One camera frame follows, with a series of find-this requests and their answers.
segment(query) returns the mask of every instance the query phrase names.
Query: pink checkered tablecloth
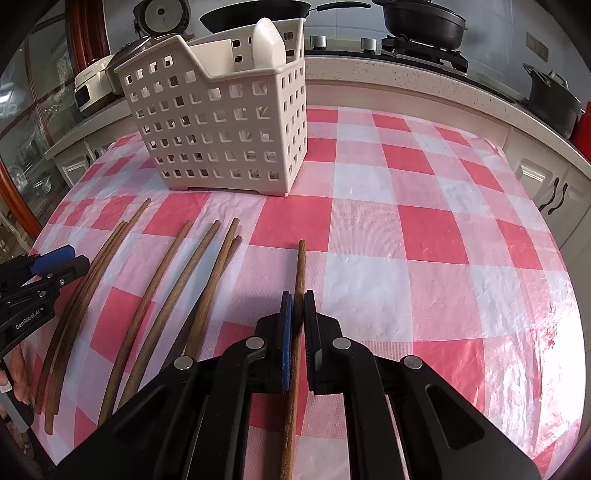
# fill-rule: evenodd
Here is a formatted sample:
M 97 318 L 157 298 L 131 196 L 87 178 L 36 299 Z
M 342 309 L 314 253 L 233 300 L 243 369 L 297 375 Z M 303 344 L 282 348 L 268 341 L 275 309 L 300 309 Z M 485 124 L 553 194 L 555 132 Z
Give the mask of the pink checkered tablecloth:
M 41 253 L 71 244 L 92 259 L 122 218 L 147 197 L 152 203 L 90 304 L 54 434 L 43 432 L 43 418 L 35 421 L 50 456 L 60 461 L 96 428 L 128 322 L 181 225 L 195 222 L 127 372 L 196 244 L 214 220 L 223 227 L 173 311 L 144 383 L 158 372 L 237 216 L 244 240 L 218 287 L 204 358 L 278 311 L 281 292 L 293 291 L 304 238 L 306 286 L 320 312 L 376 355 L 422 357 L 548 478 L 579 431 L 583 335 L 558 249 L 503 152 L 467 132 L 388 113 L 311 107 L 307 120 L 308 154 L 286 198 L 167 190 L 139 134 L 114 143 L 68 193 L 35 243 Z M 58 317 L 72 286 L 64 290 Z M 33 389 L 56 321 L 25 342 Z M 348 478 L 342 398 L 314 397 L 302 380 L 296 478 Z M 245 478 L 276 478 L 281 412 L 278 402 L 255 398 Z

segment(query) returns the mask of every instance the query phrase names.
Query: cabinet handle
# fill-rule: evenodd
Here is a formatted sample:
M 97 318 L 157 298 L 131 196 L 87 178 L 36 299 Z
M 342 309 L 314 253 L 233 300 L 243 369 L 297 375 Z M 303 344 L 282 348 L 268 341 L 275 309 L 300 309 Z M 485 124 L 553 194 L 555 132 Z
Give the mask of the cabinet handle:
M 540 207 L 538 208 L 538 210 L 540 212 L 542 210 L 544 210 L 556 198 L 556 189 L 558 188 L 559 183 L 560 183 L 560 177 L 556 177 L 556 180 L 554 181 L 554 191 L 552 192 L 552 196 L 550 197 L 550 200 L 548 200 L 548 203 L 543 203 L 542 205 L 540 205 Z
M 556 207 L 551 208 L 550 210 L 548 210 L 548 215 L 552 215 L 553 212 L 555 212 L 560 207 L 562 207 L 562 204 L 564 203 L 564 196 L 566 195 L 566 189 L 567 188 L 569 188 L 569 184 L 568 183 L 565 183 L 564 184 L 564 187 L 562 187 L 562 199 L 561 199 L 560 203 Z

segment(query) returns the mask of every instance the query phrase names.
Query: white countertop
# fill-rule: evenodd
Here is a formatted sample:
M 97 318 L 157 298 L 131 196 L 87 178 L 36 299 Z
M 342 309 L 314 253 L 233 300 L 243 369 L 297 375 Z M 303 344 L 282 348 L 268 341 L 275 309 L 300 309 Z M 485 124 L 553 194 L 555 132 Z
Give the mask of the white countertop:
M 519 105 L 512 105 L 460 80 L 396 63 L 333 56 L 306 57 L 306 80 L 395 87 L 457 103 L 525 132 L 562 155 L 591 179 L 591 164 L 559 134 Z M 116 100 L 65 135 L 45 153 L 45 158 L 54 157 L 87 135 L 130 115 L 125 99 Z

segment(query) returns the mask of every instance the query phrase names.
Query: wall switch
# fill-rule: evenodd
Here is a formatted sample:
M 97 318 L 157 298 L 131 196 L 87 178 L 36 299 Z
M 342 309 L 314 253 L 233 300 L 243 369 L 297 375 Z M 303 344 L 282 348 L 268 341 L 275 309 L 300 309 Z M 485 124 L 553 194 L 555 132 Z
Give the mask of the wall switch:
M 525 45 L 527 46 L 527 48 L 533 51 L 538 57 L 540 57 L 542 60 L 548 63 L 548 47 L 529 32 L 527 32 L 525 35 Z

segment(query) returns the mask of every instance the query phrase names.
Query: white utensil holder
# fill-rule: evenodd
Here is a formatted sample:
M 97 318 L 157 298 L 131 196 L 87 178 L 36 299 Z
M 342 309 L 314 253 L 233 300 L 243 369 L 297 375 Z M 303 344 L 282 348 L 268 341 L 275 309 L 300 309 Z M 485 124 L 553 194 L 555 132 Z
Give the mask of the white utensil holder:
M 273 22 L 285 65 L 255 69 L 254 25 L 171 37 L 115 71 L 164 183 L 285 196 L 307 152 L 304 19 Z

